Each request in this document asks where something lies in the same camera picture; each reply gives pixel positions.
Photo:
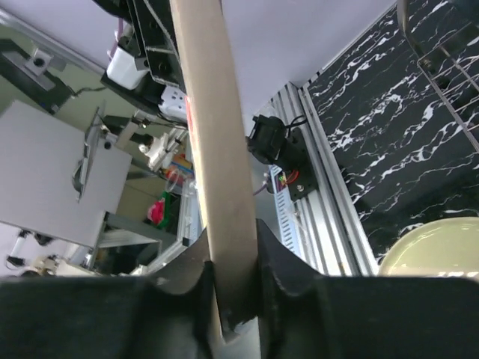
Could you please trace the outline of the pink round plate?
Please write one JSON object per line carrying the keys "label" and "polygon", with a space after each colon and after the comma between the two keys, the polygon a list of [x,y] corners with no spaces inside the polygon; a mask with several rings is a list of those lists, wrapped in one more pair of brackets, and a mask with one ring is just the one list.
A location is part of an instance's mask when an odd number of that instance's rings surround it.
{"label": "pink round plate", "polygon": [[213,352],[260,357],[250,319],[257,230],[234,60],[218,1],[173,1],[198,201],[216,279]]}

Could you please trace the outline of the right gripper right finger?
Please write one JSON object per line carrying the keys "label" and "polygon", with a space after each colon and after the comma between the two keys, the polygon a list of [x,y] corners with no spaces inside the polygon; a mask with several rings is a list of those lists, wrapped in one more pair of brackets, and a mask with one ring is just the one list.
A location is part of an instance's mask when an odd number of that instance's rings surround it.
{"label": "right gripper right finger", "polygon": [[469,279],[330,277],[257,221],[263,358],[476,358]]}

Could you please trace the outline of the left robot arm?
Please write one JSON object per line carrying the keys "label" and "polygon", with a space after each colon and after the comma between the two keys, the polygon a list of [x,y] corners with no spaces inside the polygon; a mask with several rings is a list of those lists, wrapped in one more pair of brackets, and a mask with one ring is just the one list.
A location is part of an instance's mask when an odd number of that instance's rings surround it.
{"label": "left robot arm", "polygon": [[[163,116],[167,90],[185,91],[183,71],[169,1],[97,1],[97,6],[128,24],[102,82],[141,110]],[[258,115],[247,137],[248,151],[266,165],[292,166],[299,161],[299,144],[291,138],[295,120]]]}

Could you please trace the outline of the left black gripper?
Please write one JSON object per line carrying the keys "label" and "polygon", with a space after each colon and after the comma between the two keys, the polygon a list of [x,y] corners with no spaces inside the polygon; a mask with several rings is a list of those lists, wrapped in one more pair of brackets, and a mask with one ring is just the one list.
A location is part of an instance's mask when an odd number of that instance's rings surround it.
{"label": "left black gripper", "polygon": [[106,71],[101,83],[145,112],[159,112],[166,86],[183,89],[183,72],[169,1],[96,1],[106,13],[123,20],[130,28],[123,33],[117,47],[130,53],[137,69],[149,72],[134,90],[117,85]]}

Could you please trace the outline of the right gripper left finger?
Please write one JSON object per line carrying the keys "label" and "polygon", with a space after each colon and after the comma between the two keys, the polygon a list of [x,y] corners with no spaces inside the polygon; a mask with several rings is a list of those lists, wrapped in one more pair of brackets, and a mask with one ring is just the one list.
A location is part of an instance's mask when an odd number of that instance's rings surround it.
{"label": "right gripper left finger", "polygon": [[211,358],[207,236],[153,277],[1,281],[3,358]]}

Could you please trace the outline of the cream round plate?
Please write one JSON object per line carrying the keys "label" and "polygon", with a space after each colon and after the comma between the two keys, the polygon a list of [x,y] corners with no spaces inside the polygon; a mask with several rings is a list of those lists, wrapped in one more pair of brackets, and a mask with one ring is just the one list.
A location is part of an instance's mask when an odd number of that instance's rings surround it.
{"label": "cream round plate", "polygon": [[445,218],[402,236],[379,265],[380,276],[478,280],[478,218]]}

